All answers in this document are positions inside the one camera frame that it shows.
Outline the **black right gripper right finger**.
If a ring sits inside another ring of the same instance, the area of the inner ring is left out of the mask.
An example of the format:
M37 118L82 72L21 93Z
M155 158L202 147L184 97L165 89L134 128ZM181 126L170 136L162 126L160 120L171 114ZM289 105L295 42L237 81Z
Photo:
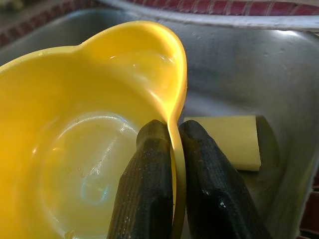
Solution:
M272 239L243 179L198 122L179 126L192 239Z

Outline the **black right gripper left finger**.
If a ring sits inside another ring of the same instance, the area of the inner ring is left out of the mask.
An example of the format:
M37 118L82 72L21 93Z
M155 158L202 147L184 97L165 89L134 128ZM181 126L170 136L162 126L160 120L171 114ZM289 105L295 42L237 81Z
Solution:
M152 120L136 139L137 150L122 174L107 239L169 239L173 219L170 136Z

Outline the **yellow plastic bowl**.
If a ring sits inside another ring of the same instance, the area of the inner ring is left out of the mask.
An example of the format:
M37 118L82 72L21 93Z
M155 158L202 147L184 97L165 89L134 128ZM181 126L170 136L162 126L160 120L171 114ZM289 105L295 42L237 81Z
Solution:
M0 66L0 239L105 239L118 181L151 120L171 138L173 224L185 215L177 128L187 91L182 42L152 21Z

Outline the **yellow sponge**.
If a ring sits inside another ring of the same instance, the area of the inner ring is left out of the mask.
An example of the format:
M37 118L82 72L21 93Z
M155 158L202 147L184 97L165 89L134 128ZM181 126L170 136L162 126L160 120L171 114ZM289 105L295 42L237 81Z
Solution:
M234 168L257 172L261 167L256 117L218 116L185 117L204 127Z

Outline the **stainless steel sink basin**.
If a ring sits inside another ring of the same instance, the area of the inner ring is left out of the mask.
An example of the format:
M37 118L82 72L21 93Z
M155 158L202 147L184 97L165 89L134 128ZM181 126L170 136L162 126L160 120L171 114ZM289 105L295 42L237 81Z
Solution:
M187 91L177 125L185 117L256 117L261 169L241 176L273 239L295 239L319 165L319 38L89 9L0 48L0 66L38 50L79 45L131 21L159 23L183 44Z

